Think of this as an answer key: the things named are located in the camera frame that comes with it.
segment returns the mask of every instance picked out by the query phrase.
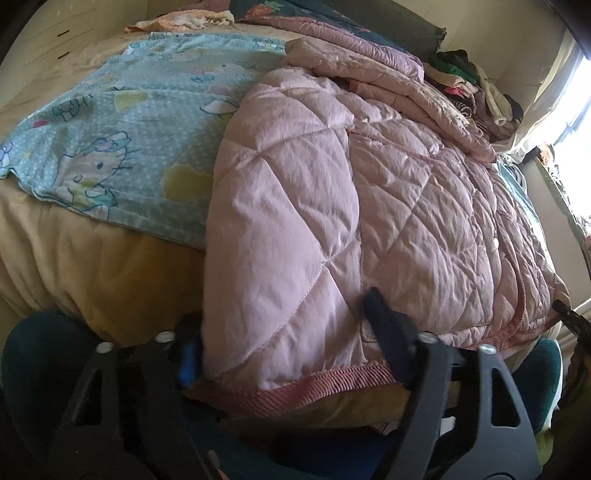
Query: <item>pillow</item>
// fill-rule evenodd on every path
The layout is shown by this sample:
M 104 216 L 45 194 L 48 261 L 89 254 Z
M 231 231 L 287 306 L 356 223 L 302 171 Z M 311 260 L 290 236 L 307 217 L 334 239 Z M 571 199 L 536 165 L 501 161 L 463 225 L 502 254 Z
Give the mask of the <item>pillow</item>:
M 328 7 L 400 45 L 422 61 L 428 61 L 431 55 L 439 50 L 446 36 L 445 28 L 432 25 L 392 0 L 324 2 Z
M 258 17 L 308 17 L 346 30 L 359 38 L 406 52 L 400 45 L 362 27 L 319 0 L 231 0 L 235 21 Z

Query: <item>dark green pillow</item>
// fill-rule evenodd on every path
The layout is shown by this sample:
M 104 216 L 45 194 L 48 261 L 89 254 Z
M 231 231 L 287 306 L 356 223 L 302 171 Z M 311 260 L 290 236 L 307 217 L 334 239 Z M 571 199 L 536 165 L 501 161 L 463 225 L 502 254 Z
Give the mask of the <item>dark green pillow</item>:
M 439 28 L 393 0 L 322 0 L 358 24 L 428 61 L 445 38 Z

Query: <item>black clamp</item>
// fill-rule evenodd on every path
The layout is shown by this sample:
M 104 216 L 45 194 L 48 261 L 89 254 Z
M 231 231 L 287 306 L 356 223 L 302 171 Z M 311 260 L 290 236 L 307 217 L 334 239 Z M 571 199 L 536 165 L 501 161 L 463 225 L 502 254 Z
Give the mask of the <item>black clamp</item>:
M 403 440 L 384 456 L 372 480 L 539 476 L 527 412 L 493 346 L 481 345 L 476 351 L 447 346 L 390 310 L 375 288 L 363 305 L 394 377 L 411 390 L 398 428 Z M 459 383 L 459 399 L 446 410 L 451 382 Z M 441 436 L 441 420 L 452 416 L 454 428 Z
M 184 428 L 168 350 L 173 332 L 135 348 L 101 343 L 56 432 L 49 471 L 60 480 L 221 480 Z
M 552 308 L 558 312 L 562 323 L 573 332 L 579 345 L 591 355 L 591 324 L 585 318 L 568 308 L 562 301 L 555 300 Z

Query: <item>white curtain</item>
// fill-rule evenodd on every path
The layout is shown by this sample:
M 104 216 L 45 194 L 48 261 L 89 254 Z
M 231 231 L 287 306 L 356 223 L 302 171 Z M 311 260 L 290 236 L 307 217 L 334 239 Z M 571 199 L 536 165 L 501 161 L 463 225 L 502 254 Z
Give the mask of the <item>white curtain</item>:
M 493 145 L 497 153 L 509 154 L 516 163 L 520 163 L 537 145 L 553 143 L 558 139 L 566 123 L 571 121 L 571 118 L 565 118 L 570 114 L 558 106 L 583 59 L 580 47 L 566 32 L 548 79 L 540 87 L 536 100 L 526 111 L 515 134 Z

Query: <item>dark green fabric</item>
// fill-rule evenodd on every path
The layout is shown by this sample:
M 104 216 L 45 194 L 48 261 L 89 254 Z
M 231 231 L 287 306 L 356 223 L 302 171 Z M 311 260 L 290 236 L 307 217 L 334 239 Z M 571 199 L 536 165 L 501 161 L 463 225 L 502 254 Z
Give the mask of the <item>dark green fabric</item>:
M 513 374 L 534 434 L 541 432 L 544 427 L 553 407 L 561 376 L 560 348 L 555 341 L 547 338 L 538 341 Z
M 319 0 L 231 0 L 230 12 L 236 21 L 256 17 L 309 17 L 351 32 L 353 35 L 379 45 L 405 51 L 389 38 L 373 32 L 335 11 Z
M 441 61 L 456 66 L 466 75 L 475 79 L 478 85 L 480 85 L 480 75 L 478 75 L 476 68 L 468 59 L 468 53 L 466 50 L 441 51 L 437 53 L 437 57 Z
M 437 55 L 431 56 L 429 63 L 440 72 L 449 73 L 450 75 L 457 75 L 459 77 L 462 77 L 465 81 L 470 82 L 472 85 L 478 84 L 476 79 L 470 77 L 466 72 L 460 70 L 455 65 L 452 65 L 451 63 L 446 63 L 443 60 L 439 59 Z
M 422 61 L 428 61 L 445 39 L 439 28 L 392 0 L 323 0 L 358 24 L 388 38 Z
M 8 337 L 2 355 L 6 404 L 17 432 L 40 462 L 99 342 L 86 325 L 59 312 L 21 320 Z

